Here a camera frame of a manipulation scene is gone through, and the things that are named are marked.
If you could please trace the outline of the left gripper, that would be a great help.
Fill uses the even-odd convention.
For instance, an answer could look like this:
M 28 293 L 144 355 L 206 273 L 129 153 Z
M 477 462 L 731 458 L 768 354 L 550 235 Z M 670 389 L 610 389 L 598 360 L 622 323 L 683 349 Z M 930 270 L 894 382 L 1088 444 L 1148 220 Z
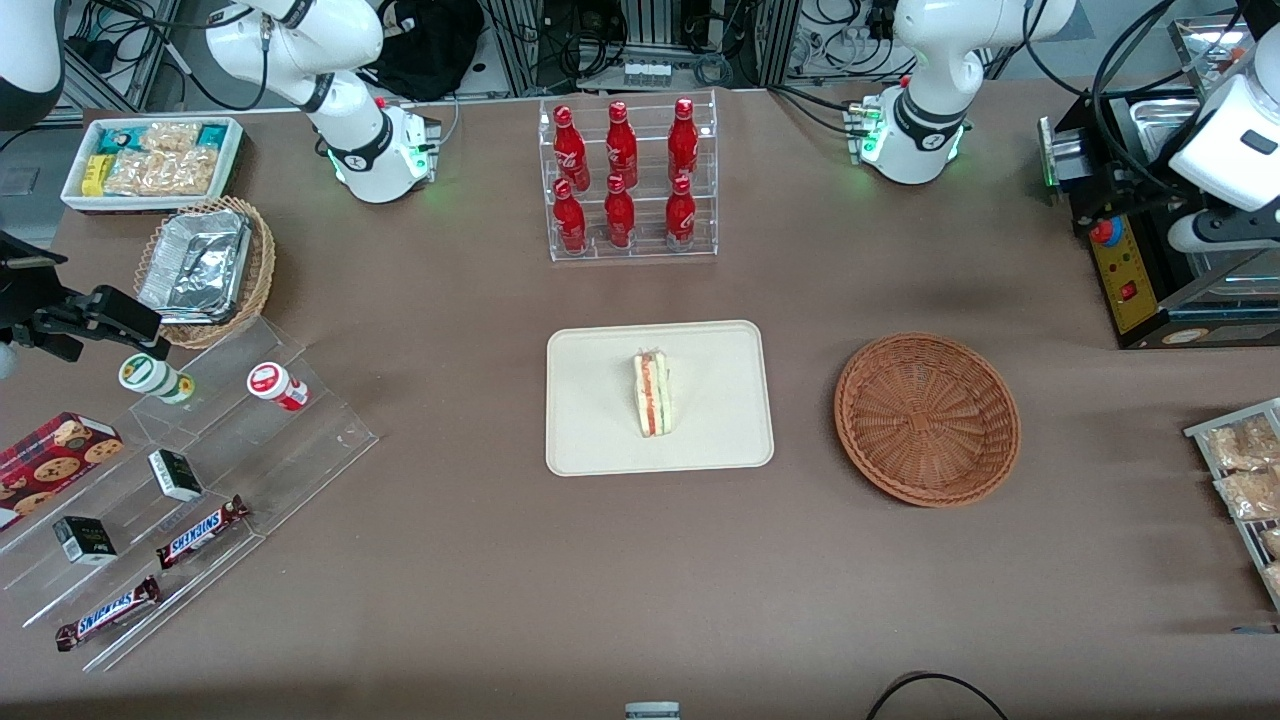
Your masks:
M 1170 228 L 1170 246 L 1180 252 L 1226 252 L 1275 250 L 1279 247 L 1279 201 L 1257 211 L 1238 208 L 1201 210 L 1201 191 L 1174 172 L 1169 163 L 1174 150 L 1161 150 L 1146 165 L 1137 167 L 1137 155 L 1111 151 L 1112 188 L 1074 188 L 1071 192 L 1073 233 L 1085 240 L 1101 222 L 1124 218 L 1126 213 L 1196 213 L 1180 218 Z

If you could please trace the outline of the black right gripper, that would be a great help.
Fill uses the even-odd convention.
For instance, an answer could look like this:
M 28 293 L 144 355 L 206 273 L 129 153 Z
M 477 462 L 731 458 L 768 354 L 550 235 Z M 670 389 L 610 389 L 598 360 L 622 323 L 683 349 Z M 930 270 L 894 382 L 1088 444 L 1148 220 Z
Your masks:
M 160 315 L 123 290 L 97 286 L 67 297 L 56 270 L 63 263 L 67 258 L 60 254 L 1 233 L 3 336 L 12 334 L 19 346 L 42 350 L 65 363 L 79 360 L 79 337 L 133 347 L 156 347 L 161 342 Z M 29 322 L 38 310 L 61 301 L 70 315 L 67 323 Z

